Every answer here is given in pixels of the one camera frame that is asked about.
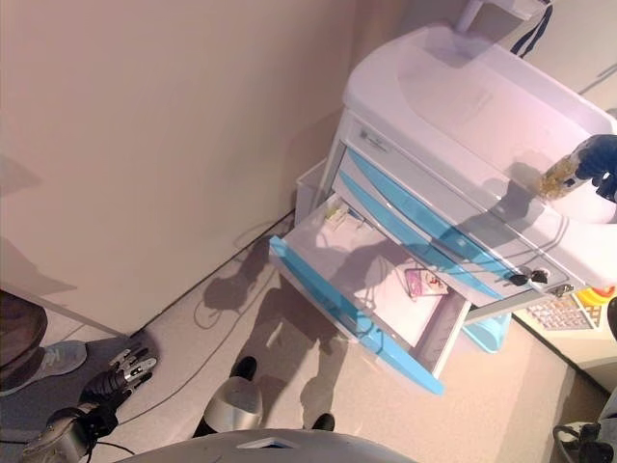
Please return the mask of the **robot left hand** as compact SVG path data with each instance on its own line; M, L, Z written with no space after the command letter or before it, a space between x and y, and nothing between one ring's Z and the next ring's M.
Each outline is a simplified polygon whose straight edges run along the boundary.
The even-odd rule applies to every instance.
M125 348L109 362L105 371L86 384L79 401L95 405L114 403L118 407L152 377L157 363L158 359L149 354L147 347L135 344Z

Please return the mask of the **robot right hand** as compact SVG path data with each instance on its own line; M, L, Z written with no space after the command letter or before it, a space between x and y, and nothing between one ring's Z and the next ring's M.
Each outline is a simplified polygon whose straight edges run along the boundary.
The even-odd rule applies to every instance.
M616 135L597 134L577 146L568 156L574 169L563 181L568 191L590 180L601 198L616 202Z

